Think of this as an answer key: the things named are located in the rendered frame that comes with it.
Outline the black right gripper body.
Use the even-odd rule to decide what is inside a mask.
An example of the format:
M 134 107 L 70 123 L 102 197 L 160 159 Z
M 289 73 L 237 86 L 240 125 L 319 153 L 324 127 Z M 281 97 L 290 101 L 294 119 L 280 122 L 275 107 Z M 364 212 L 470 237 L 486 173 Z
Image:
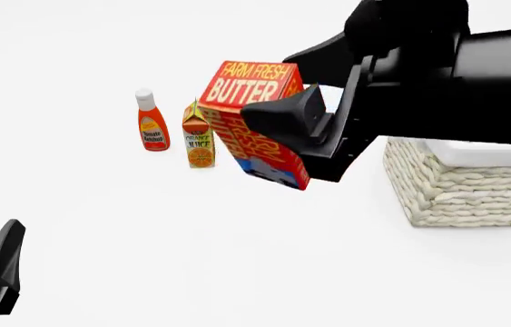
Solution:
M 299 144 L 299 155 L 311 179 L 339 182 L 349 166 L 377 138 L 361 108 L 361 91 L 371 81 L 378 59 L 388 53 L 364 56 L 345 73 L 336 111 L 324 112 L 311 135 Z

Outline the woven basket with white lining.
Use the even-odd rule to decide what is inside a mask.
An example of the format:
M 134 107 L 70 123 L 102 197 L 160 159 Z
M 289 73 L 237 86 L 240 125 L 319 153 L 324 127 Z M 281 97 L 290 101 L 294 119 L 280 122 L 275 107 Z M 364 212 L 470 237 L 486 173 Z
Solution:
M 449 167 L 403 138 L 388 138 L 383 165 L 411 225 L 511 226 L 511 167 Z

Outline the red tomato ketchup bottle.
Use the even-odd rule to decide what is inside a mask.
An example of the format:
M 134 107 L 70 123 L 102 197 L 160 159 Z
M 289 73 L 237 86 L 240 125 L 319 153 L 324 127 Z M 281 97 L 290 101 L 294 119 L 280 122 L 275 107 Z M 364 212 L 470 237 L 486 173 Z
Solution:
M 150 89 L 142 88 L 135 92 L 139 107 L 138 126 L 144 149 L 162 152 L 170 147 L 170 136 L 163 116 L 155 103 Z

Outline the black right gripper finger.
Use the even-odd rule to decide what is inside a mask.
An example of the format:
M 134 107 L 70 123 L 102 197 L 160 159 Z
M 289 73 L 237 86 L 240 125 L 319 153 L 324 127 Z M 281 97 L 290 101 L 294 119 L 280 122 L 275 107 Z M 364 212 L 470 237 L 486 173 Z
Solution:
M 285 64 L 296 64 L 304 84 L 345 86 L 361 56 L 351 50 L 344 32 L 318 45 L 286 57 Z
M 251 131 L 285 145 L 323 144 L 333 116 L 316 84 L 290 97 L 252 103 L 241 109 L 241 117 Z

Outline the red butter box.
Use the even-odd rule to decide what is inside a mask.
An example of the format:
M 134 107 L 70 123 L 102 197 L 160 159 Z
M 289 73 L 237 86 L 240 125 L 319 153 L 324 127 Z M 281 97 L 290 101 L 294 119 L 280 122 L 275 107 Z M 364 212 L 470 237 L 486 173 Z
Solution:
M 248 127 L 245 105 L 303 91 L 295 64 L 224 62 L 203 92 L 198 107 L 245 173 L 305 190 L 310 181 L 301 158 Z

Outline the orange juice carton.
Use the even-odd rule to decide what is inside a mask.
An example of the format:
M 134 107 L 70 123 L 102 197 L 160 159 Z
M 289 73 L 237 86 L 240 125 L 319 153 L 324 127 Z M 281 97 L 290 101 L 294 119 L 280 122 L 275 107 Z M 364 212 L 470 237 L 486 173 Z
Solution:
M 191 168 L 212 168 L 215 165 L 213 130 L 194 100 L 184 111 L 183 137 Z

